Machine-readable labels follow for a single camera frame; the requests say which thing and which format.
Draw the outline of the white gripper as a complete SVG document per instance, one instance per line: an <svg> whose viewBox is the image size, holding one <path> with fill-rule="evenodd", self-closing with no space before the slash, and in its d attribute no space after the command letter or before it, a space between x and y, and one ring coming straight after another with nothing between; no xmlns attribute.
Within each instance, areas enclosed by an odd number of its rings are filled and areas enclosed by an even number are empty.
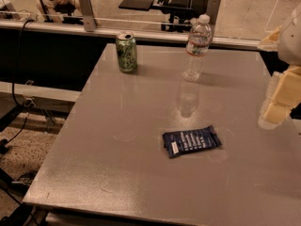
<svg viewBox="0 0 301 226"><path fill-rule="evenodd" d="M258 48L265 52L276 52L282 26L277 27L262 39ZM301 67L291 65L283 74L274 72L270 78L265 100L262 103L258 125L265 130L280 126L290 115L292 108L301 103Z"/></svg>

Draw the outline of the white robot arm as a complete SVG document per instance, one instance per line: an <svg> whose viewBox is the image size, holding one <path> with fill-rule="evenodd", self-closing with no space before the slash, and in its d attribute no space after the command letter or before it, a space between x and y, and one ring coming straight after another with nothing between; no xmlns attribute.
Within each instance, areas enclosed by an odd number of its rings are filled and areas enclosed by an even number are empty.
<svg viewBox="0 0 301 226"><path fill-rule="evenodd" d="M258 48L277 52L278 58L289 64L283 73L273 72L261 106L258 125L270 130L286 121L301 104L301 4L283 25L260 41Z"/></svg>

